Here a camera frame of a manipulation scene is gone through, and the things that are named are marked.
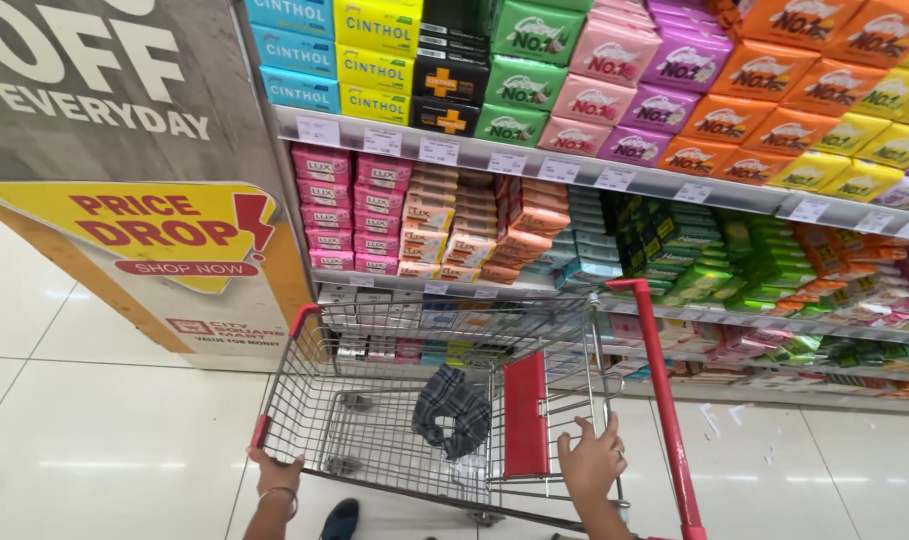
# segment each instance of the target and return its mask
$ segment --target yellow sign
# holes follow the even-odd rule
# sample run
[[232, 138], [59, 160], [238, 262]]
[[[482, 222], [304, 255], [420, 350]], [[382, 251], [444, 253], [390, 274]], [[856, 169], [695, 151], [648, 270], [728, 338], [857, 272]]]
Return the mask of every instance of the yellow sign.
[[279, 214], [247, 183], [0, 181], [0, 203], [116, 256], [114, 266], [220, 293], [257, 276]]

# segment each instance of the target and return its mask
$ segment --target bangle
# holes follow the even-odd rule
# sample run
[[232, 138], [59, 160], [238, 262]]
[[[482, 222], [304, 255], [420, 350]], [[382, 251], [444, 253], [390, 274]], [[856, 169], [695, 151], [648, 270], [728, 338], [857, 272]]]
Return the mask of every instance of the bangle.
[[257, 505], [260, 507], [262, 504], [262, 499], [268, 497], [270, 494], [275, 492], [283, 491], [291, 496], [291, 517], [287, 518], [287, 521], [292, 521], [294, 514], [298, 513], [298, 494], [294, 492], [292, 488], [289, 487], [272, 487], [271, 489], [265, 491], [257, 498]]

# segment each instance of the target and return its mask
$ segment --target orange soap package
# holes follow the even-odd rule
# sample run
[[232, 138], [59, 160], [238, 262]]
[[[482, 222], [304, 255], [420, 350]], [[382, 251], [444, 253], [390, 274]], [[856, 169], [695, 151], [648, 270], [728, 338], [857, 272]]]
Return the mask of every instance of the orange soap package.
[[738, 148], [728, 159], [716, 167], [712, 178], [762, 186], [795, 160], [793, 155], [752, 152]]
[[658, 168], [708, 176], [736, 150], [738, 147], [734, 144], [679, 135], [667, 143], [658, 161]]
[[838, 34], [863, 0], [742, 0], [739, 36], [814, 51]]
[[898, 66], [909, 55], [909, 0], [867, 0], [821, 54], [876, 68]]
[[840, 117], [867, 96], [888, 75], [887, 69], [823, 57], [788, 92], [781, 107]]
[[688, 115], [679, 135], [739, 144], [775, 107], [777, 104], [770, 101], [708, 94]]
[[800, 156], [841, 121], [841, 118], [779, 106], [748, 136], [741, 148]]
[[818, 58], [814, 51], [746, 39], [728, 55], [709, 92], [780, 101]]

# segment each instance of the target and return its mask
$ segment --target plaid cloth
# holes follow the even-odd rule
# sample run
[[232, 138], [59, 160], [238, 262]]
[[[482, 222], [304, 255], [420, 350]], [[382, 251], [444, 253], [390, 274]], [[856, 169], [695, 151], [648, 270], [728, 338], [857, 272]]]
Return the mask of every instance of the plaid cloth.
[[[435, 423], [439, 416], [454, 419], [454, 433], [444, 438], [442, 427]], [[448, 460], [468, 456], [485, 442], [491, 431], [491, 403], [485, 394], [464, 381], [464, 372], [442, 365], [427, 380], [414, 403], [411, 430], [423, 436], [427, 444], [440, 446]]]

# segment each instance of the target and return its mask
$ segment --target blue cinthol soap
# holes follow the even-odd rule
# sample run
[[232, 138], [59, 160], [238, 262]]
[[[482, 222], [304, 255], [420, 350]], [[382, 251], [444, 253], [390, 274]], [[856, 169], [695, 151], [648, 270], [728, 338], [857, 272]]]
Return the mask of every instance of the blue cinthol soap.
[[266, 65], [260, 70], [269, 102], [334, 115], [341, 113], [337, 80]]
[[335, 43], [330, 39], [258, 24], [251, 25], [251, 34], [263, 66], [338, 79]]
[[244, 0], [248, 20], [306, 36], [335, 38], [331, 0]]

